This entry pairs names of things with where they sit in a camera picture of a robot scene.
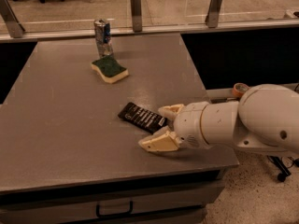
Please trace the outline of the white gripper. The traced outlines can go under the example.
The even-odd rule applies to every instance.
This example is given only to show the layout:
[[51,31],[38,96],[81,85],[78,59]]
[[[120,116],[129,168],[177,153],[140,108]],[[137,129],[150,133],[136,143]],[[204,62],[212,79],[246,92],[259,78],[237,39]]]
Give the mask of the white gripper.
[[138,144],[148,152],[177,151],[180,149],[180,141],[191,147],[209,149],[201,127],[201,117],[207,105],[208,102],[200,102],[160,107],[158,112],[162,117],[174,120],[174,131],[165,126],[139,140]]

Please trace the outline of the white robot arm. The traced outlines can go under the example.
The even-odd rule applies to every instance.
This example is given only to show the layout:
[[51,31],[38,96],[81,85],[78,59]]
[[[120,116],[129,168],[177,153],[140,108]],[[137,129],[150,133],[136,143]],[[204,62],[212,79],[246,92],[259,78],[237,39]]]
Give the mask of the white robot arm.
[[280,85],[251,87],[238,101],[169,105],[158,112],[172,125],[138,142],[148,152],[226,145],[268,156],[299,154],[299,93]]

